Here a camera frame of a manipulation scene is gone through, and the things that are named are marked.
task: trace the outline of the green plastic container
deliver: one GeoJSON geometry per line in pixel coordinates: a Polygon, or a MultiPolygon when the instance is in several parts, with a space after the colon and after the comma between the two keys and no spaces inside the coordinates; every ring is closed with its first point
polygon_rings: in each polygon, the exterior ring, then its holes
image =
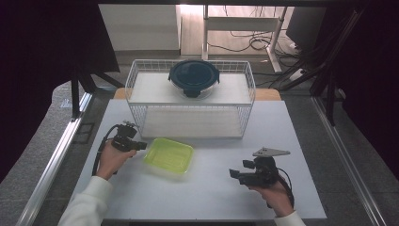
{"type": "Polygon", "coordinates": [[[193,148],[166,138],[156,138],[144,157],[144,162],[158,168],[186,173],[193,155],[193,148]]]}

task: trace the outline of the black fabric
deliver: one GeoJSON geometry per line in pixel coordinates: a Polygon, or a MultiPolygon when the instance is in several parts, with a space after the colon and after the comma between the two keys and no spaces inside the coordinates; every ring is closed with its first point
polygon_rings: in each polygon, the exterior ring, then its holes
{"type": "Polygon", "coordinates": [[[78,73],[118,72],[97,5],[0,3],[2,143],[0,180],[18,160],[52,102],[78,73]]]}
{"type": "Polygon", "coordinates": [[[343,108],[399,178],[399,9],[372,1],[343,50],[335,72],[343,108]]]}

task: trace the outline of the wire rack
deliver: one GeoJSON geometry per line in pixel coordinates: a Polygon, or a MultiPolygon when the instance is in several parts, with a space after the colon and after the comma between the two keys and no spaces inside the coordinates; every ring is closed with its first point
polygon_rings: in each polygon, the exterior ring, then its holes
{"type": "Polygon", "coordinates": [[[126,82],[126,100],[142,137],[240,138],[255,101],[247,61],[209,60],[220,84],[204,99],[180,95],[168,81],[180,60],[138,59],[126,82]]]}

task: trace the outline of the person's left hand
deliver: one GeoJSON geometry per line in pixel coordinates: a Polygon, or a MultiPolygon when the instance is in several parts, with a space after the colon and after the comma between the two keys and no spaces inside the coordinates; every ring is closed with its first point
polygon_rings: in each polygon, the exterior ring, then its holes
{"type": "Polygon", "coordinates": [[[121,152],[114,148],[111,144],[112,139],[105,143],[103,152],[100,157],[100,167],[97,170],[96,176],[102,177],[105,180],[111,178],[114,172],[118,171],[123,163],[130,157],[136,154],[136,150],[130,152],[121,152]]]}

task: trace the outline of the wooden floor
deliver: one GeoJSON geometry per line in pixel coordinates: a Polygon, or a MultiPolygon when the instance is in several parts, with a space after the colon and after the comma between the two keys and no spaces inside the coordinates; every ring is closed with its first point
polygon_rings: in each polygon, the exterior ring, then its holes
{"type": "MultiPolygon", "coordinates": [[[[208,15],[212,16],[226,16],[230,17],[263,17],[272,18],[279,17],[283,8],[275,7],[237,7],[237,6],[210,6],[208,15]]],[[[294,8],[288,8],[284,18],[282,29],[286,29],[290,22],[291,15],[294,8]]],[[[181,54],[184,55],[200,55],[203,41],[203,6],[181,6],[182,11],[182,43],[181,54]]],[[[218,45],[227,49],[236,50],[228,51],[222,48],[209,46],[209,55],[240,55],[240,56],[267,56],[267,52],[263,50],[256,50],[254,48],[247,48],[249,40],[253,32],[242,31],[209,31],[208,43],[210,45],[218,45]]],[[[265,40],[269,40],[271,32],[263,34],[265,40]]],[[[285,30],[282,30],[279,36],[279,45],[284,51],[290,51],[290,41],[285,36],[285,30]]],[[[261,42],[254,43],[256,48],[262,48],[264,44],[261,42]]]]}

